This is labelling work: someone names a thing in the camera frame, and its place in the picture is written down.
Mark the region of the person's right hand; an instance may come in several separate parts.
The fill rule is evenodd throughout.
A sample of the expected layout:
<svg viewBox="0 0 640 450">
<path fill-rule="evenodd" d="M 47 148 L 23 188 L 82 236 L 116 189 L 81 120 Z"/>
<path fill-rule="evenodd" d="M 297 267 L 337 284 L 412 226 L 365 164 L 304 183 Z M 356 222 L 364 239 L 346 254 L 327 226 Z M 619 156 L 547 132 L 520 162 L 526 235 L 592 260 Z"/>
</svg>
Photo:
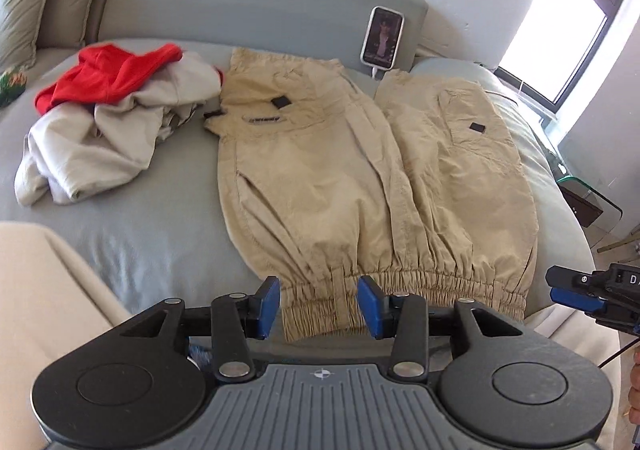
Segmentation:
<svg viewBox="0 0 640 450">
<path fill-rule="evenodd" d="M 634 450 L 639 449 L 639 424 L 640 424 L 640 355 L 639 347 L 634 348 L 634 358 L 632 358 L 634 365 L 631 367 L 629 379 L 630 389 L 628 392 L 628 421 L 634 426 Z"/>
</svg>

